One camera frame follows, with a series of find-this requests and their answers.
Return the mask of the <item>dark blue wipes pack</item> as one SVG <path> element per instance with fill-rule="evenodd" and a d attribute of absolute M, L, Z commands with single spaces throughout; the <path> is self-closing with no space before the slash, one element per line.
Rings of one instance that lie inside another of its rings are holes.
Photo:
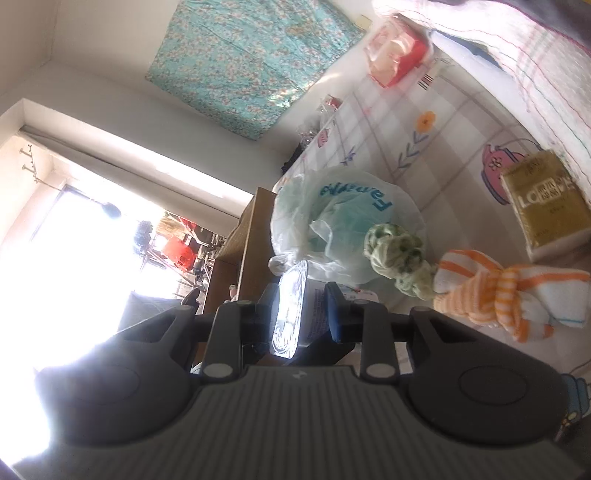
<path fill-rule="evenodd" d="M 311 279 L 307 261 L 280 277 L 276 313 L 270 329 L 270 353 L 293 359 L 298 348 L 310 347 L 329 332 L 325 282 Z"/>

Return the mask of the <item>cardboard box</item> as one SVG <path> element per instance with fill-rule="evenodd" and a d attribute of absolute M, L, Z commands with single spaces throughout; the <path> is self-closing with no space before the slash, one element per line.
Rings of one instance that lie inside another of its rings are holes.
<path fill-rule="evenodd" d="M 269 269 L 274 255 L 270 240 L 274 199 L 273 192 L 257 189 L 238 225 L 225 240 L 213 263 L 204 314 L 214 313 L 233 297 L 256 302 L 266 286 L 276 279 Z"/>

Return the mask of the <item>green patterned cloth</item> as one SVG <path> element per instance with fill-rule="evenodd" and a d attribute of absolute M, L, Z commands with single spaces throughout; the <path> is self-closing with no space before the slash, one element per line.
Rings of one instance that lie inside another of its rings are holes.
<path fill-rule="evenodd" d="M 363 255 L 372 269 L 393 280 L 401 293 L 423 301 L 435 297 L 433 281 L 437 267 L 426 260 L 423 240 L 402 226 L 374 225 L 365 237 Z"/>

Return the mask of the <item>red crate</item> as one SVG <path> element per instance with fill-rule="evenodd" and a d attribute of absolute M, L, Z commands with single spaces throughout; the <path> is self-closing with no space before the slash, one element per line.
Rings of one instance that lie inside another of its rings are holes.
<path fill-rule="evenodd" d="M 172 236 L 160 250 L 161 254 L 177 268 L 188 271 L 193 267 L 197 255 L 179 238 Z"/>

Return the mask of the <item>white green plastic bag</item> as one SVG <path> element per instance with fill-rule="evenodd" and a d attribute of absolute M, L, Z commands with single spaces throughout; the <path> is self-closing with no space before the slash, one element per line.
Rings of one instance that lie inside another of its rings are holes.
<path fill-rule="evenodd" d="M 270 238 L 277 276 L 298 262 L 308 277 L 361 286 L 379 277 L 363 252 L 368 232 L 398 225 L 426 240 L 426 225 L 409 194 L 352 166 L 311 171 L 287 180 L 274 199 Z"/>

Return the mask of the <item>orange striped white cloth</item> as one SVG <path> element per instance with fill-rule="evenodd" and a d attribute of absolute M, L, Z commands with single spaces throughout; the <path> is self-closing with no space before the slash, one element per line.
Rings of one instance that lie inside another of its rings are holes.
<path fill-rule="evenodd" d="M 590 317 L 590 274 L 518 264 L 504 267 L 477 250 L 451 250 L 434 276 L 434 309 L 475 325 L 504 329 L 520 343 L 555 328 L 582 328 Z"/>

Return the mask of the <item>checkered tablecloth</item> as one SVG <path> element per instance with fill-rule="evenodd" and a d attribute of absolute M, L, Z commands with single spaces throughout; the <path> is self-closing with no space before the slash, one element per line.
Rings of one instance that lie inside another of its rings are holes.
<path fill-rule="evenodd" d="M 396 184 L 426 223 L 426 251 L 474 248 L 523 260 L 518 221 L 489 170 L 538 149 L 529 128 L 444 53 L 384 89 L 365 78 L 332 115 L 287 177 L 335 165 Z"/>

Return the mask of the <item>gold tissue pack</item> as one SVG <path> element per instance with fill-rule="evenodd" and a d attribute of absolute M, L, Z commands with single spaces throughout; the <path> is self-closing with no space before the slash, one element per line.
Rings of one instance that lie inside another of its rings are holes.
<path fill-rule="evenodd" d="M 590 209 L 554 152 L 531 154 L 500 178 L 531 261 L 564 255 L 590 241 Z"/>

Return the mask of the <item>teal floral curtain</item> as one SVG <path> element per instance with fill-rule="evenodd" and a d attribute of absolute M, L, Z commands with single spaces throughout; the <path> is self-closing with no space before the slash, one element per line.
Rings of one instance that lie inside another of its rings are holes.
<path fill-rule="evenodd" d="M 146 79 L 257 140 L 362 37 L 330 1 L 181 1 Z"/>

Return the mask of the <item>red wet wipes pack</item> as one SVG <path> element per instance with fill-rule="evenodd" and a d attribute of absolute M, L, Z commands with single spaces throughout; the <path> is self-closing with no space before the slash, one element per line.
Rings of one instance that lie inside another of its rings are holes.
<path fill-rule="evenodd" d="M 429 49 L 424 34 L 391 16 L 365 47 L 370 77 L 383 88 L 393 87 L 422 63 Z"/>

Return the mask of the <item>white grey blanket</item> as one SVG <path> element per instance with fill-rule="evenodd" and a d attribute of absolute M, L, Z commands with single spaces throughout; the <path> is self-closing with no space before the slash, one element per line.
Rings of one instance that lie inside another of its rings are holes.
<path fill-rule="evenodd" d="M 590 54 L 518 10 L 497 2 L 459 6 L 398 1 L 412 21 L 487 47 L 515 80 L 548 146 L 590 187 Z"/>

